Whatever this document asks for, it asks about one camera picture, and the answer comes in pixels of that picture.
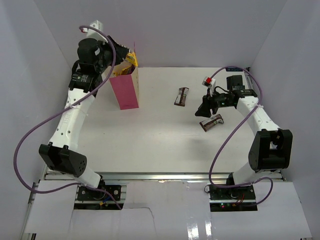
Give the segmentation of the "yellow M&M packet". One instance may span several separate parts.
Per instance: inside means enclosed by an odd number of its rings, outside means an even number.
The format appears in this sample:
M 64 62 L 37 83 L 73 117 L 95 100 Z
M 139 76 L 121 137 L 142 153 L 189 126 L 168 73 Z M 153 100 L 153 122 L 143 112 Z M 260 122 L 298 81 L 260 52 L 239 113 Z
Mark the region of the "yellow M&M packet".
M 126 54 L 125 61 L 127 61 L 128 63 L 134 65 L 135 67 L 138 66 L 137 56 L 136 56 L 136 53 L 134 51 L 129 51 Z
M 117 65 L 113 69 L 113 76 L 118 77 L 122 75 L 130 75 L 136 66 L 129 62 L 122 62 L 121 64 Z

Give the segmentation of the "brown purple chocolate bar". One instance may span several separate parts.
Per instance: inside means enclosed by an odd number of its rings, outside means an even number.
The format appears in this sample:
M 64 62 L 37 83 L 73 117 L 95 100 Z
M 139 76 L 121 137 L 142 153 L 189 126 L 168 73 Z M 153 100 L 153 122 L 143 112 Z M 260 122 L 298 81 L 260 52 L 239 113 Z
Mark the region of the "brown purple chocolate bar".
M 208 132 L 214 126 L 216 126 L 218 124 L 224 124 L 224 120 L 220 114 L 216 114 L 216 115 L 211 116 L 208 119 L 201 121 L 199 124 L 205 132 Z

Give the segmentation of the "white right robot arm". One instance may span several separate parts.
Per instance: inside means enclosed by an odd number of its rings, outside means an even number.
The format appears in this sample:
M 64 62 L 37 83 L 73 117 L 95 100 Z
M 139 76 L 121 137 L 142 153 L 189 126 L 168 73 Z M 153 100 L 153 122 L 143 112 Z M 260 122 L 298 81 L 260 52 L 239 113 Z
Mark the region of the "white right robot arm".
M 271 120 L 260 105 L 256 92 L 243 85 L 241 75 L 229 76 L 226 82 L 227 89 L 219 93 L 215 79 L 206 77 L 203 80 L 202 85 L 207 87 L 207 93 L 203 96 L 195 116 L 209 118 L 220 108 L 234 107 L 244 116 L 244 122 L 248 123 L 253 132 L 254 139 L 248 152 L 248 162 L 231 173 L 226 182 L 226 195 L 236 200 L 243 195 L 243 186 L 246 184 L 253 184 L 266 176 L 267 172 L 289 167 L 293 134 Z

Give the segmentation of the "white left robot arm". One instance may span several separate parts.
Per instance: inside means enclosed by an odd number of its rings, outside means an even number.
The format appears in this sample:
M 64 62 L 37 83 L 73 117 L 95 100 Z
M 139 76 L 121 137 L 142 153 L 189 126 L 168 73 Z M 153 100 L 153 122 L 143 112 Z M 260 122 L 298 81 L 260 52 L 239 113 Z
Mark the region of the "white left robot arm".
M 111 43 L 113 47 L 94 38 L 78 43 L 78 59 L 73 64 L 68 85 L 67 110 L 61 115 L 48 144 L 41 144 L 38 150 L 50 170 L 70 175 L 89 186 L 88 193 L 96 200 L 105 196 L 106 187 L 101 184 L 102 177 L 88 167 L 87 157 L 77 149 L 83 123 L 97 95 L 94 89 L 103 82 L 105 70 L 121 64 L 131 52 L 114 40 Z

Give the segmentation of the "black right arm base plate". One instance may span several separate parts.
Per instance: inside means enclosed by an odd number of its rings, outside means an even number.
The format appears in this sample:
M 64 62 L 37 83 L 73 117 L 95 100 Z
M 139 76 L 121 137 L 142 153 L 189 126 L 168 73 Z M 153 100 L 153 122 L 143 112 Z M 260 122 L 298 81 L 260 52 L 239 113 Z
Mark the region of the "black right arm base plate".
M 217 188 L 208 184 L 203 190 L 209 196 L 212 213 L 255 212 L 258 210 L 253 186 Z

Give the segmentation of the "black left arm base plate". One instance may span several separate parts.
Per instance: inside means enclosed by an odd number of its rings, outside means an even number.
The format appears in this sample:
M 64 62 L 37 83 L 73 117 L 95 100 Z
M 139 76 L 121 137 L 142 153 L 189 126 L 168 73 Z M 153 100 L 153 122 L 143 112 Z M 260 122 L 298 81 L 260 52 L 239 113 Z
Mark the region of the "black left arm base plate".
M 102 189 L 109 192 L 116 201 L 121 199 L 121 185 L 105 185 Z M 104 192 L 90 190 L 84 186 L 78 188 L 77 201 L 104 201 L 105 199 L 112 200 L 110 196 Z

